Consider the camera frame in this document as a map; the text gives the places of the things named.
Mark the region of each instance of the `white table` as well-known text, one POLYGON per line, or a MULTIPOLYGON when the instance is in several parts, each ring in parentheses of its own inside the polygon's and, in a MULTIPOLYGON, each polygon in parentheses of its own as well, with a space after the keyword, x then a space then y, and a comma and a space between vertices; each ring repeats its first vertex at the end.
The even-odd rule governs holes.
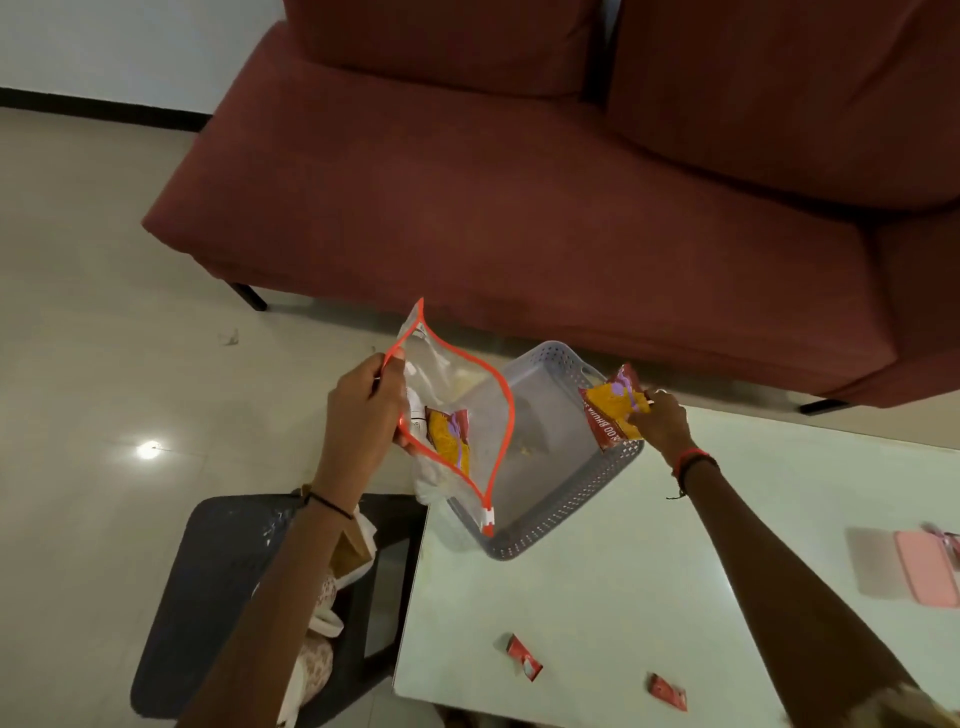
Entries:
MULTIPOLYGON (((960 708, 960 610, 858 591, 848 529, 960 529, 960 452, 688 408, 737 491, 886 641, 960 708)), ((404 697, 556 726, 783 725, 783 710, 688 500, 647 449, 556 532, 500 563, 445 504, 430 509, 394 688, 404 697), (515 632, 544 664, 528 682, 515 632), (655 671, 688 714, 652 698, 655 671)))

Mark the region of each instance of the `tiled floor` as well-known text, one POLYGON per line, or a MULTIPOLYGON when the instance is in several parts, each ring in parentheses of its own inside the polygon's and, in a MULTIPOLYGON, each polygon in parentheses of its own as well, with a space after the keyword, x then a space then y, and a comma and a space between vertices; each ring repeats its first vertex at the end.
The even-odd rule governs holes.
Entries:
MULTIPOLYGON (((128 693, 187 514, 213 495, 299 484, 320 453, 326 392, 400 324, 272 292, 274 310, 255 313, 141 230, 190 140, 0 109, 0 716, 10 725, 142 722, 128 693), (155 459, 136 455, 147 440, 164 448, 155 459)), ((525 346, 450 335, 494 362, 525 346)), ((644 371, 690 403, 802 419, 788 411, 800 396, 644 371)), ((809 423, 956 448, 960 397, 809 423)), ((373 488, 408 486, 393 453, 373 488)), ((436 724, 389 684, 335 723, 436 724)))

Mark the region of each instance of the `black chair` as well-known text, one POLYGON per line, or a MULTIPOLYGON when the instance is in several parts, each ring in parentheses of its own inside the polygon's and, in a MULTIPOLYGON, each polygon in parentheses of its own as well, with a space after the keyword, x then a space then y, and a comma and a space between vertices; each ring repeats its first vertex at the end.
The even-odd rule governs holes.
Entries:
MULTIPOLYGON (((299 505, 293 495, 223 496, 193 510, 133 678, 130 700, 138 714, 180 716, 270 566, 299 505)), ((334 718, 396 665, 426 508, 409 496, 376 495, 363 496, 360 508, 377 528, 377 558, 369 573, 337 594, 333 611, 345 628, 333 641, 329 682, 300 709, 297 725, 304 728, 334 718), (410 545, 394 641, 365 657, 380 554, 406 540, 410 545)))

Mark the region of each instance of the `clear plastic bag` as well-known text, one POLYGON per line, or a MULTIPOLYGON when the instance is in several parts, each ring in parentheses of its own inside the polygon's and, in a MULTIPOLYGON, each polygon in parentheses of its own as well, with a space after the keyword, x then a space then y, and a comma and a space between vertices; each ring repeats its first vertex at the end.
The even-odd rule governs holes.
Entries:
POLYGON ((417 497, 423 503, 455 497, 491 536, 493 483, 514 432, 510 386, 491 365, 437 336, 423 318, 423 299, 386 359, 400 347, 410 407, 397 427, 415 450, 417 497))

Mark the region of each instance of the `hand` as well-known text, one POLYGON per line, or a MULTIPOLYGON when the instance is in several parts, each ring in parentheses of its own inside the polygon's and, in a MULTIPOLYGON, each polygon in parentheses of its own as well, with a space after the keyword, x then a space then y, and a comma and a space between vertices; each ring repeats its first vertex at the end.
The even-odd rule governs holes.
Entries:
POLYGON ((634 412, 627 421, 634 425, 650 445, 660 451, 666 464, 673 468, 685 451, 697 446, 686 423, 686 410, 669 392, 644 392, 650 401, 649 412, 634 412))
POLYGON ((353 510, 394 440, 407 403, 404 359, 398 350, 384 367, 383 354, 376 353, 341 376, 326 397, 324 453, 313 489, 344 510, 353 510))

